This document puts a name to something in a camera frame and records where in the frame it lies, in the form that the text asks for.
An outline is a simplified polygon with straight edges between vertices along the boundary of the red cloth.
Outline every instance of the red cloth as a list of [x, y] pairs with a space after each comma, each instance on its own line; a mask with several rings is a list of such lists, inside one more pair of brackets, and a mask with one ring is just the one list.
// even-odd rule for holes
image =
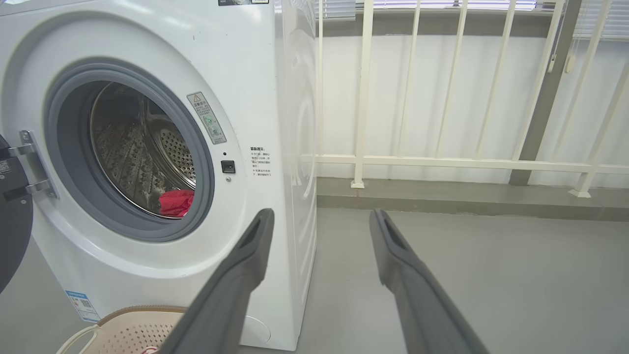
[[194, 191], [171, 190], [159, 197], [162, 204], [161, 213], [164, 216], [183, 217], [192, 206]]

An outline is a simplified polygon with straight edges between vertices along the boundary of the blue label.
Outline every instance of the blue label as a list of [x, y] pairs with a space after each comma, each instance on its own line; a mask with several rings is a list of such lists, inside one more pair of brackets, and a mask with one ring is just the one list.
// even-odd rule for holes
[[65, 293], [68, 294], [68, 298], [72, 301], [72, 305], [74, 305], [74, 308], [77, 309], [77, 312], [81, 318], [83, 318], [83, 321], [98, 322], [101, 320], [101, 317], [98, 316], [98, 313], [94, 310], [94, 307], [92, 306], [92, 303], [89, 302], [86, 294], [67, 290]]
[[66, 293], [68, 294], [68, 296], [74, 296], [74, 297], [80, 297], [82, 299], [87, 299], [87, 296], [80, 292], [66, 291]]

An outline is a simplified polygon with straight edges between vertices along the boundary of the washing machine door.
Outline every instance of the washing machine door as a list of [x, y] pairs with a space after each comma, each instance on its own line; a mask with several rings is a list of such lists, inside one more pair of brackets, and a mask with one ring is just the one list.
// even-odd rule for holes
[[11, 147], [0, 135], [0, 292], [22, 262], [33, 226], [33, 198], [18, 155], [34, 151], [32, 145]]

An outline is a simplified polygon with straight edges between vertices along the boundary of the washing machine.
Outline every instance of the washing machine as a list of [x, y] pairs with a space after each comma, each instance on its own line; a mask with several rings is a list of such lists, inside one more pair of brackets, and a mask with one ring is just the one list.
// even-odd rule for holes
[[295, 350], [316, 251], [311, 2], [7, 0], [0, 47], [13, 254], [32, 234], [85, 321], [187, 306], [272, 208], [241, 341]]

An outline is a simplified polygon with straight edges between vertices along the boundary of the plastic laundry basket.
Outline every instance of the plastic laundry basket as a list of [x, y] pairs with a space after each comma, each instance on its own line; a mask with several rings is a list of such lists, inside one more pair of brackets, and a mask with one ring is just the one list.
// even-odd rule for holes
[[133, 306], [118, 310], [70, 337], [57, 354], [65, 353], [87, 333], [92, 338], [81, 354], [139, 354], [159, 347], [186, 311], [175, 306]]

